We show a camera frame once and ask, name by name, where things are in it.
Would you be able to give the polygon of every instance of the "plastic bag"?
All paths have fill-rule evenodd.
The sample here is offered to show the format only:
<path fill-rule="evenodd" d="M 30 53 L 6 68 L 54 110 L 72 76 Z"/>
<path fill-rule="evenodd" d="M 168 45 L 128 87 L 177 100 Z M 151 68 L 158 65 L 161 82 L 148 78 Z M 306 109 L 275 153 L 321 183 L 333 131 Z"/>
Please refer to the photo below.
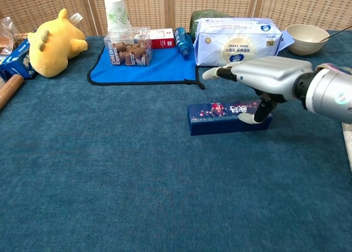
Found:
<path fill-rule="evenodd" d="M 196 22 L 196 20 L 200 18 L 217 18 L 217 17 L 231 17 L 231 16 L 211 9 L 194 11 L 192 13 L 191 21 L 189 24 L 189 33 L 191 35 L 192 42 L 194 42 L 196 38 L 196 31 L 198 26 L 198 22 Z"/>
<path fill-rule="evenodd" d="M 8 56 L 16 47 L 16 29 L 10 17 L 0 19 L 0 56 Z"/>

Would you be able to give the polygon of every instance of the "blue spray bottle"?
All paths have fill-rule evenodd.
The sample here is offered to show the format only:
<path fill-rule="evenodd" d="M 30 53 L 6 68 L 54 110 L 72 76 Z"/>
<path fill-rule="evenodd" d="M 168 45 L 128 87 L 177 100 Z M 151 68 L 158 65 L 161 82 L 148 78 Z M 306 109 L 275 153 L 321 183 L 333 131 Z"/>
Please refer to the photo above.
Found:
<path fill-rule="evenodd" d="M 187 34 L 184 28 L 176 28 L 175 32 L 175 44 L 178 52 L 182 55 L 184 59 L 189 59 L 191 54 L 191 37 Z"/>

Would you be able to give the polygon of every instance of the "yellow plush toy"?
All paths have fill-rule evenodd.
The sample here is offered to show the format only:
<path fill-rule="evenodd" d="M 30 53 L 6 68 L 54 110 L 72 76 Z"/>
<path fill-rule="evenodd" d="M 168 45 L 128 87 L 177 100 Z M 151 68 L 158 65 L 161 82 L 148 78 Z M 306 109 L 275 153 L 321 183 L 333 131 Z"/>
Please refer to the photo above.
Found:
<path fill-rule="evenodd" d="M 67 19 L 67 14 L 62 9 L 57 19 L 28 33 L 30 63 L 47 78 L 58 75 L 67 68 L 69 59 L 88 49 L 85 35 Z"/>

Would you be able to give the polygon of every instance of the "woven wall panel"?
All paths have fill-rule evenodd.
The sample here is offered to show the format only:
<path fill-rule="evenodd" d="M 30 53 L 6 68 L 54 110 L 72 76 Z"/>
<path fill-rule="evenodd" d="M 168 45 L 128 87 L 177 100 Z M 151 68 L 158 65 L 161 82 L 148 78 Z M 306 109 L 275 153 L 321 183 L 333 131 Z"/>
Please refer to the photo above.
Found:
<path fill-rule="evenodd" d="M 174 0 L 175 27 L 189 28 L 195 10 L 214 9 L 234 17 L 246 17 L 251 0 Z"/>
<path fill-rule="evenodd" d="M 165 27 L 164 0 L 124 0 L 130 23 L 133 27 L 150 27 L 152 29 Z M 93 0 L 96 13 L 96 23 L 101 27 L 102 35 L 107 33 L 107 18 L 104 0 Z"/>
<path fill-rule="evenodd" d="M 351 22 L 352 0 L 263 0 L 260 17 L 269 17 L 285 29 L 291 24 L 338 30 Z"/>
<path fill-rule="evenodd" d="M 11 17 L 19 32 L 31 32 L 42 23 L 57 18 L 60 10 L 66 8 L 69 16 L 80 13 L 83 20 L 76 26 L 85 35 L 92 35 L 83 0 L 1 0 L 0 17 Z"/>

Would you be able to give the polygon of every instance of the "paper cup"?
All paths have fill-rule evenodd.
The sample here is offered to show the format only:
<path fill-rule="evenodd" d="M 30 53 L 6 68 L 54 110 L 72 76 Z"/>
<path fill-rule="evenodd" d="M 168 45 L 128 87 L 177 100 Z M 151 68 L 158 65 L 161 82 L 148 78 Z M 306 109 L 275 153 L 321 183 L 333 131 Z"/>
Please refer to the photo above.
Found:
<path fill-rule="evenodd" d="M 104 0 L 104 4 L 108 31 L 131 27 L 124 0 Z"/>
<path fill-rule="evenodd" d="M 134 43 L 133 35 L 128 28 L 111 28 L 109 32 L 111 43 L 118 44 L 123 42 L 125 45 Z"/>

